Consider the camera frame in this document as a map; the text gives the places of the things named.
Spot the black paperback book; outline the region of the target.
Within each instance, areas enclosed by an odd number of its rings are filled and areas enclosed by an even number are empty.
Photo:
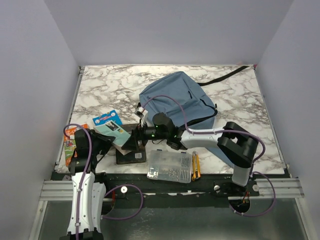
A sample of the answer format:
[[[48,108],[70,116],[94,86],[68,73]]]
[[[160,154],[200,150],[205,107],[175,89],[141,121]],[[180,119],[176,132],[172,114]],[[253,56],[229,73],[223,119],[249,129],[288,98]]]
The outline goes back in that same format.
[[[138,164],[146,162],[146,149],[141,144],[135,151],[122,150],[120,146],[115,146],[115,156],[117,165]]]

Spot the teal paperback book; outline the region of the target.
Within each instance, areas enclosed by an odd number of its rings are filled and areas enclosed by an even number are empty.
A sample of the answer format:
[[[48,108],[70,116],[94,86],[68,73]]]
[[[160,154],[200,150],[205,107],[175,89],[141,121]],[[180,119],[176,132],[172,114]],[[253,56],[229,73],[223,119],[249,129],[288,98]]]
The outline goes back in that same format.
[[[101,135],[115,137],[112,144],[123,155],[131,152],[130,150],[122,149],[122,146],[127,142],[131,135],[113,120],[107,121],[105,124],[94,126],[93,128]]]

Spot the blue student backpack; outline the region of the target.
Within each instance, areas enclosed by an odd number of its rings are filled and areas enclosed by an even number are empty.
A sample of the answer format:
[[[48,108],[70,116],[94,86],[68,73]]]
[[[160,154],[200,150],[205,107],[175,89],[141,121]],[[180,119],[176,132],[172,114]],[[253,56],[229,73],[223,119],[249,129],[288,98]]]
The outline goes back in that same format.
[[[241,72],[246,66],[205,83],[197,83],[183,71],[168,74],[149,84],[140,94],[139,101],[148,111],[147,119],[152,122],[157,113],[166,114],[175,126],[185,130],[212,129],[217,105],[204,92],[202,87],[219,83]]]

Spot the blue blister pack card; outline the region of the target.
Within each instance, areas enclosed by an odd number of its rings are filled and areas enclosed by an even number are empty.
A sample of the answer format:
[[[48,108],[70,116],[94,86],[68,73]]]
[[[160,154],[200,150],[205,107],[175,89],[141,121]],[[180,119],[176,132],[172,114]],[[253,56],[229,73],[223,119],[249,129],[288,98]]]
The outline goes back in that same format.
[[[106,124],[107,122],[110,122],[110,121],[113,121],[118,125],[122,125],[123,124],[115,110],[111,110],[111,111],[109,111],[107,113],[104,113],[104,114],[102,114],[100,116],[94,117],[92,119],[92,121],[93,121],[95,126],[104,125],[104,124]]]

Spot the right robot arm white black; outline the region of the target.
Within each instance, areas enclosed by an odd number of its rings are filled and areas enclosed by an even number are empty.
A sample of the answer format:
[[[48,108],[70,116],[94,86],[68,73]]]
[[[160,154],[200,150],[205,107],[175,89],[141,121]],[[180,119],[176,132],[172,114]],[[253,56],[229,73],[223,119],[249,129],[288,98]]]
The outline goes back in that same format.
[[[151,140],[166,140],[166,144],[176,151],[217,147],[234,165],[230,191],[236,196],[247,192],[258,137],[232,121],[216,129],[183,129],[175,126],[164,113],[157,113],[152,122],[153,126],[138,124],[121,149],[135,151],[139,144],[144,146]]]

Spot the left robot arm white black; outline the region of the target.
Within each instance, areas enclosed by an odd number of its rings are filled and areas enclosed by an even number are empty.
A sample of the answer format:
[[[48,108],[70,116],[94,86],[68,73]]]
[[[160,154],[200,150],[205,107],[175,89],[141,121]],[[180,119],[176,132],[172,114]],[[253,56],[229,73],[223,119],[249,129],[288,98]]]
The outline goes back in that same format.
[[[116,139],[97,133],[80,124],[70,123],[63,128],[76,127],[69,172],[72,183],[72,208],[66,235],[61,240],[102,240],[101,212],[103,199],[110,194],[111,185],[103,180],[103,173],[96,173],[97,155],[106,154]]]

